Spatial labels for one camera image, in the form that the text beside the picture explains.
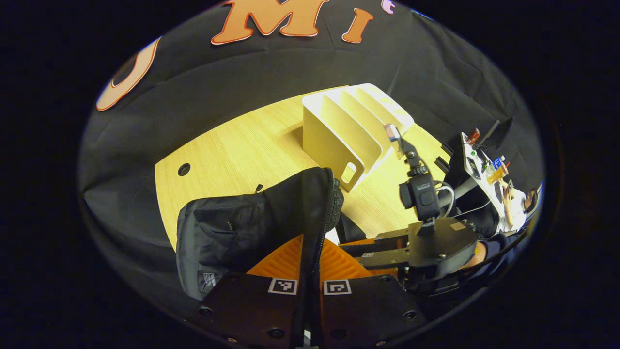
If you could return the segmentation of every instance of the person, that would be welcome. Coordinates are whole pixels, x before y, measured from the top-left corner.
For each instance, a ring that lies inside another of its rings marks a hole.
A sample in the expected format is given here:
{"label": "person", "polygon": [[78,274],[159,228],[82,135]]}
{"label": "person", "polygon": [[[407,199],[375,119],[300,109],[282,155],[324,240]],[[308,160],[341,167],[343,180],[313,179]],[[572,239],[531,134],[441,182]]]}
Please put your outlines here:
{"label": "person", "polygon": [[515,188],[508,190],[508,184],[503,179],[500,179],[500,184],[503,187],[504,217],[499,217],[490,201],[478,209],[454,216],[472,222],[475,225],[476,232],[482,238],[490,238],[500,232],[507,233],[521,229],[525,225],[527,214],[536,206],[538,200],[536,188],[530,189],[525,194]]}

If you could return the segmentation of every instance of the desk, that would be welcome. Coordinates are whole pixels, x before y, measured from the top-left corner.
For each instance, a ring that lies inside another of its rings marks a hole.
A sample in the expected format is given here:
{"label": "desk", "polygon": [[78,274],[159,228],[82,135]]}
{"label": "desk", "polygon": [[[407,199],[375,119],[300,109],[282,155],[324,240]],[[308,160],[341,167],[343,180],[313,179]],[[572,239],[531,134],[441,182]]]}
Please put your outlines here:
{"label": "desk", "polygon": [[[155,164],[159,211],[172,248],[176,250],[179,211],[189,201],[253,194],[258,184],[269,188],[306,168],[318,166],[301,147],[301,99],[312,93],[236,117]],[[443,180],[444,173],[433,162],[438,156],[446,161],[450,158],[441,149],[441,143],[416,124],[403,138],[415,145],[434,179]],[[191,166],[189,172],[179,176],[179,168],[186,163]],[[418,221],[413,210],[404,209],[399,197],[398,185],[407,181],[408,170],[396,156],[389,156],[352,192],[342,190],[342,212],[368,238]]]}
{"label": "desk", "polygon": [[[497,211],[499,217],[504,218],[506,213],[504,211],[503,202],[498,200],[497,196],[495,196],[495,186],[489,184],[489,181],[487,180],[487,177],[484,171],[482,170],[482,161],[477,155],[476,156],[471,155],[473,148],[471,147],[470,144],[466,142],[466,140],[467,140],[467,135],[461,132],[461,144],[463,145],[463,166],[465,167],[465,172],[467,172],[470,176],[470,178],[467,181],[468,182],[474,181],[478,185],[478,187],[480,187],[482,191],[487,195],[487,197],[491,200],[491,204],[493,205],[493,207],[495,207],[495,210]],[[476,151],[481,152],[486,157],[486,159],[490,161],[489,157],[482,150],[478,149]],[[474,171],[472,170],[469,164],[469,161],[467,160],[468,157],[474,160],[474,162],[476,163],[476,167],[478,169],[478,172],[480,173],[481,179],[477,179],[474,176]]]}

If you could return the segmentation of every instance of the black metal plate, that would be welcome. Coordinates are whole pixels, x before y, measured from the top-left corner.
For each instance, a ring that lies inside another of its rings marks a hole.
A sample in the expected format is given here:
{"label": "black metal plate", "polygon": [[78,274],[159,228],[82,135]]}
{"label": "black metal plate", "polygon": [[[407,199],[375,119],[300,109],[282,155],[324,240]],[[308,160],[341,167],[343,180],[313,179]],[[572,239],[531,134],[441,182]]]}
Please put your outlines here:
{"label": "black metal plate", "polygon": [[269,293],[271,283],[272,278],[227,273],[186,321],[251,348],[291,348],[297,296]]}
{"label": "black metal plate", "polygon": [[350,294],[322,295],[326,348],[374,348],[427,323],[413,295],[392,276],[348,283]]}

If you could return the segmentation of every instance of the label sticker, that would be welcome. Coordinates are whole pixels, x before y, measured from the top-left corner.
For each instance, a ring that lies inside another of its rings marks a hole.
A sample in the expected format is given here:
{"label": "label sticker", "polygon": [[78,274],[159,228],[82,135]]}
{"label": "label sticker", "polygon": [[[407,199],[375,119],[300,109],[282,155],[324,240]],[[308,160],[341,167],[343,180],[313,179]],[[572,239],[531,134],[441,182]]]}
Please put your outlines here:
{"label": "label sticker", "polygon": [[465,229],[465,225],[463,225],[463,223],[461,222],[456,222],[454,224],[450,224],[450,227],[454,230],[461,230],[461,229]]}
{"label": "label sticker", "polygon": [[205,278],[205,286],[215,286],[215,274],[204,273],[203,277]]}
{"label": "label sticker", "polygon": [[297,294],[297,280],[272,279],[269,285],[269,293]]}
{"label": "label sticker", "polygon": [[351,294],[351,285],[348,283],[348,280],[323,281],[323,294],[326,296]]}

